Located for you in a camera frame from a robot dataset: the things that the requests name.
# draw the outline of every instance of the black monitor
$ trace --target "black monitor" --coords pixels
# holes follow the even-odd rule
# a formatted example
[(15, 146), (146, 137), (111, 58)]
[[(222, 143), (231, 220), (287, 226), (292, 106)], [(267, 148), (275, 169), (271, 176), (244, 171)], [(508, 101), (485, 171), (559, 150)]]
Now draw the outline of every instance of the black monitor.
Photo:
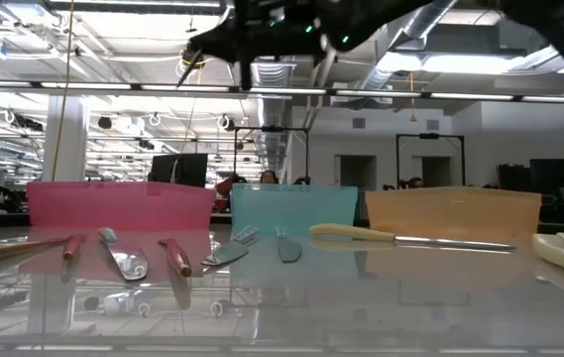
[(564, 159), (530, 160), (532, 190), (544, 194), (558, 194), (564, 187)]
[(206, 183), (207, 154), (173, 154), (154, 156), (149, 180), (171, 182), (175, 164), (175, 183), (204, 187)]

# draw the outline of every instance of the desk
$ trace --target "desk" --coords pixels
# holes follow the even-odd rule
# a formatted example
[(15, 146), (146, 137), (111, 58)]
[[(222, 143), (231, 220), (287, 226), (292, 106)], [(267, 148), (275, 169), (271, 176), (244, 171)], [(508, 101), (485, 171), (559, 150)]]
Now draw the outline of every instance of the desk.
[[(230, 234), (228, 225), (211, 230), (215, 239)], [(338, 269), (324, 269), (327, 253), (286, 266), (270, 241), (257, 244), (236, 265), (192, 278), (186, 310), (167, 281), (62, 284), (0, 266), (0, 296), (8, 297), (0, 302), (0, 353), (564, 355), (564, 291), (548, 278), (554, 269), (564, 279), (564, 271), (544, 269), (530, 247), (509, 255), (343, 253)], [(334, 264), (342, 258), (331, 257)]]

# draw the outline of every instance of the white column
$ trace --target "white column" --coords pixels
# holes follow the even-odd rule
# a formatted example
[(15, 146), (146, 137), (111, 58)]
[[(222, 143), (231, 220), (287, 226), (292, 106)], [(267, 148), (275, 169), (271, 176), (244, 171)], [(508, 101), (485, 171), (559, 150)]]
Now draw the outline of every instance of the white column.
[[(59, 136), (62, 103), (63, 98), (60, 96), (51, 96), (49, 99), (42, 180), (83, 181), (90, 110), (85, 105), (83, 98), (68, 97), (65, 103), (63, 127)], [(55, 163), (57, 143), (60, 144)]]

